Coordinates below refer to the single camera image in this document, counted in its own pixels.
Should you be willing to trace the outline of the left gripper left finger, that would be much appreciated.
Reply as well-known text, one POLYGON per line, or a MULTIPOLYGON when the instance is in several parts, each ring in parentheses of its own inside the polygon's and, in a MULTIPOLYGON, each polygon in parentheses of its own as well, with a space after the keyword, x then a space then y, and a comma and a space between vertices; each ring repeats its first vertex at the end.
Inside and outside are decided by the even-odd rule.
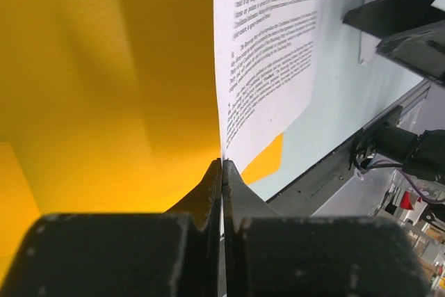
POLYGON ((216 296, 222 164, 162 214, 42 216, 6 274, 8 296, 216 296))

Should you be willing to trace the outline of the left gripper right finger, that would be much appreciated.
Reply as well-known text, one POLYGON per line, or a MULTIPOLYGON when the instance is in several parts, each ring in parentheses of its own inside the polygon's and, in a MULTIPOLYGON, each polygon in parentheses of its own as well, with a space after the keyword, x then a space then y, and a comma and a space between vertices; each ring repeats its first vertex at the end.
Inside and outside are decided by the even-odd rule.
POLYGON ((281 216, 222 164, 228 296, 428 296, 403 229, 382 217, 281 216))

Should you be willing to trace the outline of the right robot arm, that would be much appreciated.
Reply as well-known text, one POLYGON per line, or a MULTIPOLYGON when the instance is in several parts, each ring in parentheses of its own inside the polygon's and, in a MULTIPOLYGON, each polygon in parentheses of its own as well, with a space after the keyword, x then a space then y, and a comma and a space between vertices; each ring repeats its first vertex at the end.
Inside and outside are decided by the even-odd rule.
MULTIPOLYGON (((378 39, 376 53, 430 82, 444 86, 444 11, 434 0, 374 0, 349 10, 347 24, 378 39)), ((350 164, 362 173, 385 168, 363 166, 357 158, 373 150, 392 160, 390 168, 427 182, 444 183, 444 130, 420 136, 383 118, 356 138, 350 164)))

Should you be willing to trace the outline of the printed paper sheet front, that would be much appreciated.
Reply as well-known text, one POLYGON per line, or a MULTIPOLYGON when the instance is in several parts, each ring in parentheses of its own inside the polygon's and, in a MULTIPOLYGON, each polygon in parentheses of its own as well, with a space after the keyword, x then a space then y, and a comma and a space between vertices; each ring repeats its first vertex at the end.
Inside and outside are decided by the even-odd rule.
POLYGON ((321 0, 213 0, 222 156, 248 165, 308 107, 321 0))

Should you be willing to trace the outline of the orange plastic folder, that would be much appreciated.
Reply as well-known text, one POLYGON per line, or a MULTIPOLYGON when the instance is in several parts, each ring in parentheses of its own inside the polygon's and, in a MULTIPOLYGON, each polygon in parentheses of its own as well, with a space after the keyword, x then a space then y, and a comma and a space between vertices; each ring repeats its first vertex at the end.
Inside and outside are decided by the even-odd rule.
POLYGON ((1 265, 41 215, 162 212, 220 155, 212 0, 1 0, 1 265))

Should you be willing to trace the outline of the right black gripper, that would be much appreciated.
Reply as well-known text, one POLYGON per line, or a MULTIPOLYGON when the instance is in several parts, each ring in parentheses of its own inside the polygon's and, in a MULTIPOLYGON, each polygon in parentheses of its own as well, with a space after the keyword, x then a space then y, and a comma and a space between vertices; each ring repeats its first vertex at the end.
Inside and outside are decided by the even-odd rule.
POLYGON ((443 85, 444 11, 433 1, 375 0, 349 10, 343 23, 384 38, 378 55, 443 85))

